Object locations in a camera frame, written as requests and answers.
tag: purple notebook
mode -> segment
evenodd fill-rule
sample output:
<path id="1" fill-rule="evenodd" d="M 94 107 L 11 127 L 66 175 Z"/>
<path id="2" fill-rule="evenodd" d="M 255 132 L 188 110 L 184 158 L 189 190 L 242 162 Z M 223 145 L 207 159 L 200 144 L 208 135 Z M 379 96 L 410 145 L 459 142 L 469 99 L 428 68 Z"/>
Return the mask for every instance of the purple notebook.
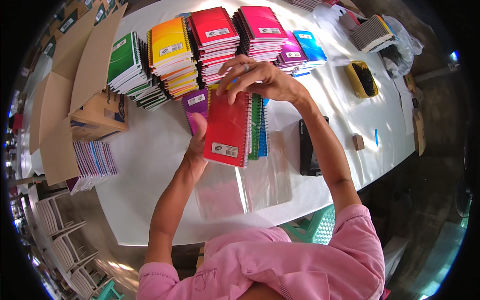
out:
<path id="1" fill-rule="evenodd" d="M 297 43 L 297 39 L 293 35 L 291 31 L 285 31 L 288 36 L 288 40 L 285 45 L 282 47 L 282 52 L 280 56 L 285 63 L 292 63 L 292 62 L 304 62 L 307 61 L 305 54 L 303 54 L 303 50 Z"/>
<path id="2" fill-rule="evenodd" d="M 194 112 L 200 113 L 205 119 L 208 116 L 208 88 L 204 88 L 200 91 L 195 91 L 187 96 L 184 96 L 181 100 L 183 111 L 187 117 L 188 125 L 190 126 L 190 132 L 192 135 L 197 133 L 197 122 L 192 117 Z"/>

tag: shirt sleeve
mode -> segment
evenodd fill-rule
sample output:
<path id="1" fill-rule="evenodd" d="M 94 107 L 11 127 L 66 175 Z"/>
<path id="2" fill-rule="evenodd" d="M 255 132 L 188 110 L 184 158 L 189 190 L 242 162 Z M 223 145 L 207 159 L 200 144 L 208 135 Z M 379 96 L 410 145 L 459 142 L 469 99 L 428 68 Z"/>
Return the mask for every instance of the shirt sleeve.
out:
<path id="1" fill-rule="evenodd" d="M 345 207 L 335 220 L 332 239 L 328 244 L 350 255 L 385 282 L 385 261 L 368 208 L 361 204 Z"/>
<path id="2" fill-rule="evenodd" d="M 177 270 L 166 263 L 146 263 L 138 274 L 137 300 L 157 300 L 180 280 Z"/>

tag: pink shirt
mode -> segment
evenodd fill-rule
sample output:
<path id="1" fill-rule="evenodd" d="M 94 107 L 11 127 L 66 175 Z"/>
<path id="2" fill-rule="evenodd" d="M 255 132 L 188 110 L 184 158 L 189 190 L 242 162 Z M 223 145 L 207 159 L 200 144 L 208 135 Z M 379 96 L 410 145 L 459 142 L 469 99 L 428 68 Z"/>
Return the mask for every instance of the pink shirt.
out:
<path id="1" fill-rule="evenodd" d="M 250 228 L 205 243 L 203 265 L 179 281 L 175 268 L 147 263 L 138 300 L 235 300 L 254 281 L 285 299 L 373 299 L 384 289 L 384 256 L 368 209 L 343 209 L 328 246 L 292 243 L 278 227 Z"/>

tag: green plastic chair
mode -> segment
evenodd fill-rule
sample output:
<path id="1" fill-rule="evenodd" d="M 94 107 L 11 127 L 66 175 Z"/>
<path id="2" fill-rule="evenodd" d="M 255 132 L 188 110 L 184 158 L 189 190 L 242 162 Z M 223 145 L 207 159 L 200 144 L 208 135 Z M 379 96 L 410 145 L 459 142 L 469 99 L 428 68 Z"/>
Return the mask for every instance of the green plastic chair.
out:
<path id="1" fill-rule="evenodd" d="M 100 292 L 100 295 L 98 295 L 98 297 L 95 297 L 93 296 L 92 299 L 93 300 L 109 300 L 110 298 L 113 297 L 113 295 L 117 296 L 116 299 L 122 299 L 123 298 L 123 294 L 119 294 L 114 288 L 113 286 L 115 285 L 115 282 L 113 280 L 109 281 L 102 289 L 102 291 Z"/>
<path id="2" fill-rule="evenodd" d="M 335 209 L 331 204 L 314 212 L 311 220 L 306 218 L 301 220 L 298 226 L 288 223 L 283 226 L 305 243 L 328 245 L 335 226 Z"/>

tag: yellow container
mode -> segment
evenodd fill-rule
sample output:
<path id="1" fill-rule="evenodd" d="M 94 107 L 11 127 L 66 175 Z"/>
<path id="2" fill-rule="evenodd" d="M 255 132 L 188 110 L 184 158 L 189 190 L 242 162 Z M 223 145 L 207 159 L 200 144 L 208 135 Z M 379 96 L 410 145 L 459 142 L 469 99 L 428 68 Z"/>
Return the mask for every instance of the yellow container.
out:
<path id="1" fill-rule="evenodd" d="M 347 66 L 345 66 L 345 73 L 347 74 L 348 80 L 350 80 L 350 83 L 352 84 L 353 91 L 355 92 L 355 96 L 357 98 L 372 98 L 378 95 L 378 88 L 377 85 L 375 84 L 375 80 L 373 79 L 373 95 L 368 96 L 367 93 L 365 93 L 365 90 L 363 89 L 363 85 L 360 82 L 359 77 L 357 76 L 357 72 L 355 72 L 355 69 L 353 68 L 352 64 L 356 64 L 360 66 L 362 69 L 367 68 L 368 66 L 365 62 L 361 60 L 352 60 Z"/>

